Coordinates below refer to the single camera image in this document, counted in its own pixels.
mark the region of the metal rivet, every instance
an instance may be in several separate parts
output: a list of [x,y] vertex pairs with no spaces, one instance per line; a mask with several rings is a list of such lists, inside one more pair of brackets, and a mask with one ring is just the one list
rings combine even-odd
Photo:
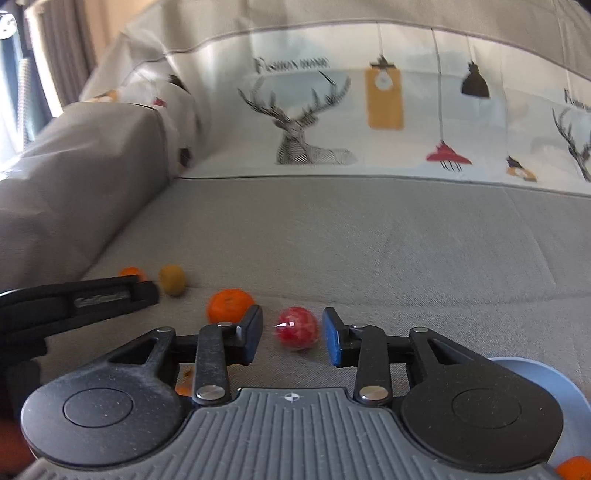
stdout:
[[388,396],[388,390],[378,385],[369,385],[359,390],[359,395],[364,400],[378,401],[383,400]]
[[226,391],[223,387],[218,385],[204,385],[195,393],[197,398],[200,398],[201,400],[219,400],[225,394]]

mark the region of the gray cover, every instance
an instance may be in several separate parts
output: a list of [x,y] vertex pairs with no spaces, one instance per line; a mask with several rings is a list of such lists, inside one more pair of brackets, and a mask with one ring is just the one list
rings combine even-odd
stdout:
[[362,407],[341,388],[246,388],[222,407],[201,408],[154,456],[80,472],[37,462],[20,480],[553,480],[538,465],[496,475],[444,465],[409,441],[382,408]]
[[[376,19],[507,43],[591,79],[591,17],[573,0],[160,0],[124,29],[82,98],[119,87],[146,62],[166,64],[167,54],[194,50],[213,38]],[[174,67],[194,74],[181,63]]]
[[75,280],[168,185],[154,109],[78,103],[0,176],[0,291]]

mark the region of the pendant lamp illustration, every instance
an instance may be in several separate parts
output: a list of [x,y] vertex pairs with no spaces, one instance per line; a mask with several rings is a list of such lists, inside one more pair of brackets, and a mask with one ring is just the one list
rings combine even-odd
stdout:
[[375,130],[402,130],[404,105],[402,102],[401,72],[384,57],[382,30],[378,23],[379,56],[365,70],[365,96],[368,125]]
[[507,169],[507,173],[509,175],[519,177],[521,179],[524,179],[525,181],[538,181],[538,179],[531,170],[523,168],[521,163],[519,163],[510,155],[507,157],[507,164],[509,165],[509,168]]
[[486,80],[480,74],[478,65],[474,62],[472,56],[472,49],[470,48],[470,39],[466,35],[466,41],[468,43],[468,52],[470,53],[470,63],[468,63],[468,70],[470,73],[464,79],[462,83],[462,93],[478,98],[490,98],[491,93],[486,84]]
[[437,89],[439,99],[439,136],[441,142],[436,147],[435,152],[427,156],[427,161],[439,162],[443,168],[449,171],[462,171],[462,165],[472,165],[472,162],[466,157],[458,155],[455,150],[447,145],[443,136],[443,101],[441,94],[441,57],[439,56],[439,47],[437,45],[437,39],[435,37],[435,31],[433,33],[433,41],[435,42],[435,52],[437,54]]

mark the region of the curtain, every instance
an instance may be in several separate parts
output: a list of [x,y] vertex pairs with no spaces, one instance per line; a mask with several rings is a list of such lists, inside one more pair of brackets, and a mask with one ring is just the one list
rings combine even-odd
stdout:
[[[12,18],[16,23],[16,31],[10,31],[8,34],[5,32],[0,40],[0,97],[3,103],[0,109],[3,123],[0,128],[3,133],[0,160],[4,161],[11,153],[22,150],[23,139],[35,140],[37,134],[50,121],[51,113],[43,94],[33,51],[27,41],[23,7],[15,0],[4,2],[0,7],[0,17],[3,20]],[[21,73],[25,66],[27,74],[23,76]],[[10,148],[6,142],[7,133]]]
[[84,0],[47,0],[35,13],[61,106],[77,102],[96,66]]

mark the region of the gray fabric surface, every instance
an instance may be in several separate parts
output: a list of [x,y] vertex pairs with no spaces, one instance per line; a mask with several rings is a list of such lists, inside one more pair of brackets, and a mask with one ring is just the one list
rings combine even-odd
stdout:
[[[255,363],[232,367],[234,387],[352,388],[355,369],[325,348],[290,353],[273,338],[279,312],[389,334],[431,327],[486,356],[550,364],[591,395],[591,199],[477,184],[392,178],[177,180],[113,241],[88,277],[126,266],[152,279],[183,266],[181,299],[53,337],[53,378],[154,327],[205,325],[209,297],[250,291],[265,329]],[[407,384],[400,368],[394,385]]]
[[0,173],[0,291],[76,280],[168,185],[155,110],[78,103]]

